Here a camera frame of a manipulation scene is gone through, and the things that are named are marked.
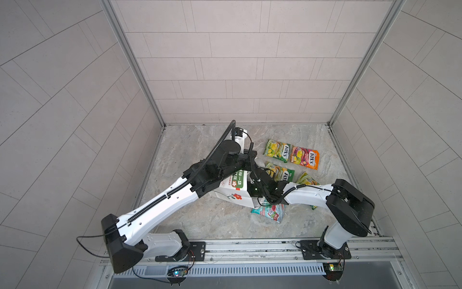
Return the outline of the large teal Fox's candy bag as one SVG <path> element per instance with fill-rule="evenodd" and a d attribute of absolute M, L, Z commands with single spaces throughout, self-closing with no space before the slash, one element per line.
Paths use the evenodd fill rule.
<path fill-rule="evenodd" d="M 283 204 L 271 205 L 265 199 L 259 200 L 259 206 L 251 210 L 251 213 L 257 214 L 277 223 L 281 223 L 285 213 L 285 206 Z"/>

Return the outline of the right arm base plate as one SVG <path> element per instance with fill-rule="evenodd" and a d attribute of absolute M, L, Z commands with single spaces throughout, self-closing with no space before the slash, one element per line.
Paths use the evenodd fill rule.
<path fill-rule="evenodd" d="M 332 248 L 319 240 L 301 240 L 295 246 L 301 250 L 304 260 L 349 260 L 351 252 L 346 243 L 340 249 Z"/>

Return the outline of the green Fox's candy bag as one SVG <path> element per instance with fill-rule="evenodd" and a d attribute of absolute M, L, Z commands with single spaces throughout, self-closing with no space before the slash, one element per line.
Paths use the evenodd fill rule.
<path fill-rule="evenodd" d="M 307 172 L 303 172 L 302 175 L 298 178 L 298 180 L 295 183 L 305 184 L 305 185 L 320 185 Z"/>
<path fill-rule="evenodd" d="M 285 167 L 276 166 L 273 163 L 267 163 L 265 166 L 265 171 L 272 177 L 275 181 L 289 181 L 291 182 L 294 178 L 294 170 L 287 169 Z"/>
<path fill-rule="evenodd" d="M 291 148 L 292 145 L 289 143 L 269 139 L 263 154 L 267 157 L 275 158 L 287 163 L 290 159 Z"/>

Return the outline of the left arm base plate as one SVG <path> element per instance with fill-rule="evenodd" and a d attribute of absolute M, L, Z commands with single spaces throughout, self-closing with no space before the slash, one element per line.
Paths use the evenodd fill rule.
<path fill-rule="evenodd" d="M 183 246 L 178 253 L 173 256 L 156 256 L 156 262 L 186 262 L 186 261 L 204 261 L 205 259 L 205 242 L 190 242 L 189 247 Z"/>

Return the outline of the white floral paper bag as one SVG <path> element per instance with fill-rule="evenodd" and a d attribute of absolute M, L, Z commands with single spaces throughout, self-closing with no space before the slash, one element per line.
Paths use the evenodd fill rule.
<path fill-rule="evenodd" d="M 209 194 L 222 201 L 254 209 L 257 207 L 256 198 L 250 195 L 249 176 L 248 171 L 240 170 L 222 180 L 219 187 Z"/>

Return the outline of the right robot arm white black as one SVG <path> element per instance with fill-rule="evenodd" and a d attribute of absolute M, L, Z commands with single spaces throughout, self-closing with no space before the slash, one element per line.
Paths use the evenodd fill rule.
<path fill-rule="evenodd" d="M 328 185 L 275 181 L 268 169 L 250 173 L 250 195 L 263 197 L 270 205 L 312 205 L 329 210 L 336 221 L 326 227 L 314 251 L 326 259 L 344 258 L 344 244 L 352 237 L 366 237 L 375 204 L 344 179 Z"/>

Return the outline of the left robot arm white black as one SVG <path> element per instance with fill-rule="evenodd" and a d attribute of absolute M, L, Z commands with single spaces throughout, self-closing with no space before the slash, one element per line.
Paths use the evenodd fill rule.
<path fill-rule="evenodd" d="M 114 273 L 133 268 L 143 258 L 182 259 L 190 248 L 183 231 L 174 230 L 158 237 L 150 231 L 182 207 L 217 189 L 224 179 L 238 171 L 251 171 L 256 167 L 256 157 L 252 148 L 241 149 L 237 142 L 225 140 L 150 202 L 121 216 L 105 216 L 101 220 L 103 240 Z"/>

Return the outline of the orange Fox's candy bag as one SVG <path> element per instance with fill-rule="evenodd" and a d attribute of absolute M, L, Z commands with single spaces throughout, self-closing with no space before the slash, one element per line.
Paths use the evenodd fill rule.
<path fill-rule="evenodd" d="M 317 170 L 320 162 L 320 153 L 316 150 L 294 146 L 289 160 L 291 163 Z"/>

